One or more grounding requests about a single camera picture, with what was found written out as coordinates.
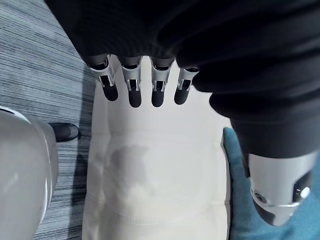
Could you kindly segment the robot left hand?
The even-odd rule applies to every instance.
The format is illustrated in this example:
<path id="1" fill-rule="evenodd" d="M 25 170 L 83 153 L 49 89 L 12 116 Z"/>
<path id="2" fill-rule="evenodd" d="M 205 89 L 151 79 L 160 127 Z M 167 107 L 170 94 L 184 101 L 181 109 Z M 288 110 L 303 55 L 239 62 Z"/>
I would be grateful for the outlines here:
<path id="1" fill-rule="evenodd" d="M 48 0 L 84 62 L 150 56 L 198 69 L 193 86 L 229 118 L 259 216 L 285 224 L 320 149 L 317 0 Z"/>

